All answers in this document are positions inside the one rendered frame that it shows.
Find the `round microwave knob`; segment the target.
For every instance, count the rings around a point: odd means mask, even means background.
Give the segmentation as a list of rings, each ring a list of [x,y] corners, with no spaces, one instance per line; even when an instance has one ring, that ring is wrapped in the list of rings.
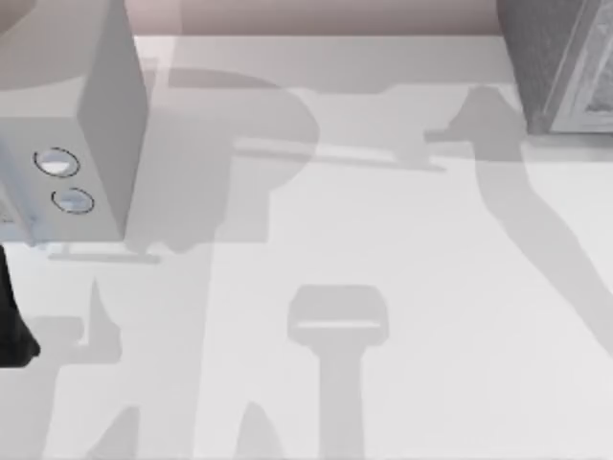
[[[70,215],[85,215],[95,208],[95,199],[80,188],[68,188],[51,193],[53,204]]]
[[[51,177],[67,178],[80,170],[78,158],[71,151],[58,147],[36,151],[33,160],[41,172]]]

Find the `pale microwave oven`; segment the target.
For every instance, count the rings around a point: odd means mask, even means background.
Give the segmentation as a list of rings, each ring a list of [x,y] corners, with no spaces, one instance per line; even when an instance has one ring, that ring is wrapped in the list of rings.
[[[116,242],[125,236],[148,122],[148,92],[125,0],[26,0],[0,34],[0,242]],[[58,147],[77,174],[51,177],[36,151]],[[95,199],[60,211],[53,191]]]

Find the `grey cabinet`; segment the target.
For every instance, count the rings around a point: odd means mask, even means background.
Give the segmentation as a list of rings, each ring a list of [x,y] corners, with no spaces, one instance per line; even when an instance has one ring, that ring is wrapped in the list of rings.
[[[613,135],[613,0],[496,0],[528,131]]]

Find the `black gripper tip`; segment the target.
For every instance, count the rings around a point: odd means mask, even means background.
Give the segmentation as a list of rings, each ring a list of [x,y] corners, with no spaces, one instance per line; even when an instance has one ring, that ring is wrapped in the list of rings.
[[[0,369],[24,368],[41,347],[17,307],[4,246],[0,244]]]

